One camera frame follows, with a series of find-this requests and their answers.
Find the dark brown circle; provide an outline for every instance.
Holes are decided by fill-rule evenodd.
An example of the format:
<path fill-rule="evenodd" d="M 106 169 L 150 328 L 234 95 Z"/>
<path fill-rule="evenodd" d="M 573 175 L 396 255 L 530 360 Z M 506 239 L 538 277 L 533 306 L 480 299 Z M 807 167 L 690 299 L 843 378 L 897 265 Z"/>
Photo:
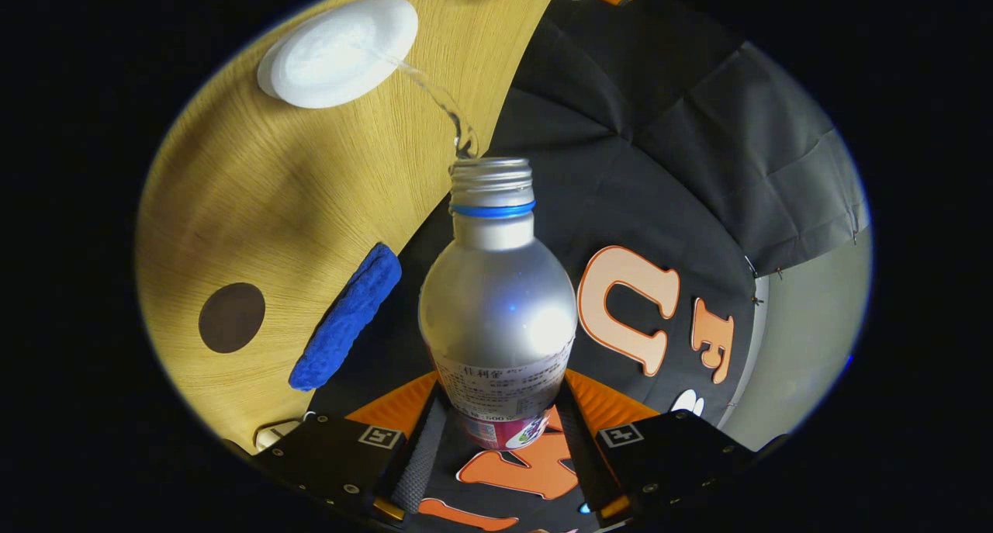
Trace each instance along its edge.
<path fill-rule="evenodd" d="M 199 336 L 214 352 L 233 353 L 262 327 L 265 299 L 262 291 L 247 282 L 218 289 L 199 311 Z"/>

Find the blue sponge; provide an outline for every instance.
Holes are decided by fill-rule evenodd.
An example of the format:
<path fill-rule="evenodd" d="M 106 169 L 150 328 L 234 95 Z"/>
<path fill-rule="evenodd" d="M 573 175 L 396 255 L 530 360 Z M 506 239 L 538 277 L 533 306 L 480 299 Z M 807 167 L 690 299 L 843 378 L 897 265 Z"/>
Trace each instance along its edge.
<path fill-rule="evenodd" d="M 345 283 L 324 323 L 290 373 L 290 387 L 319 388 L 341 367 L 358 332 L 372 321 L 379 304 L 400 281 L 400 261 L 385 244 L 376 244 Z"/>

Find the white bottle cap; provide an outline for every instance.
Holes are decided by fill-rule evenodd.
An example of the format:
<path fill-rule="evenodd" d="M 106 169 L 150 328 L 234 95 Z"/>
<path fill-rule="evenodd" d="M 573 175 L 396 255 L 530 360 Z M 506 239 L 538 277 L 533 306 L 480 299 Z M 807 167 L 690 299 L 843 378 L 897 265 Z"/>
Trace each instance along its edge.
<path fill-rule="evenodd" d="M 258 84 L 305 109 L 354 101 L 407 58 L 417 12 L 407 0 L 358 0 L 304 21 L 263 56 Z"/>

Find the pink label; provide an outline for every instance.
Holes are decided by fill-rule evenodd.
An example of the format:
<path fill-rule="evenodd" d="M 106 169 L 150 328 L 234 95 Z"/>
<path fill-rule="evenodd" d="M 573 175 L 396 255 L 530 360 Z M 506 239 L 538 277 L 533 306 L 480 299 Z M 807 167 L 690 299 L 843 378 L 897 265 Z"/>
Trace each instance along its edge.
<path fill-rule="evenodd" d="M 490 422 L 458 413 L 458 424 L 472 441 L 486 449 L 512 451 L 537 440 L 548 424 L 549 409 L 536 417 L 510 422 Z"/>

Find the gray wall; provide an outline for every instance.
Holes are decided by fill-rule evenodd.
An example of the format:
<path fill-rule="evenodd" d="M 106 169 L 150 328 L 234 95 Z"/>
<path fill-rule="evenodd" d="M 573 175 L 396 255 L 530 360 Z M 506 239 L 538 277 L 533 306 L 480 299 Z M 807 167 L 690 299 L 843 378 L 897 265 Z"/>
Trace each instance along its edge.
<path fill-rule="evenodd" d="M 721 430 L 762 448 L 815 409 L 848 361 L 872 272 L 871 228 L 815 260 L 769 276 L 765 336 L 738 405 Z"/>

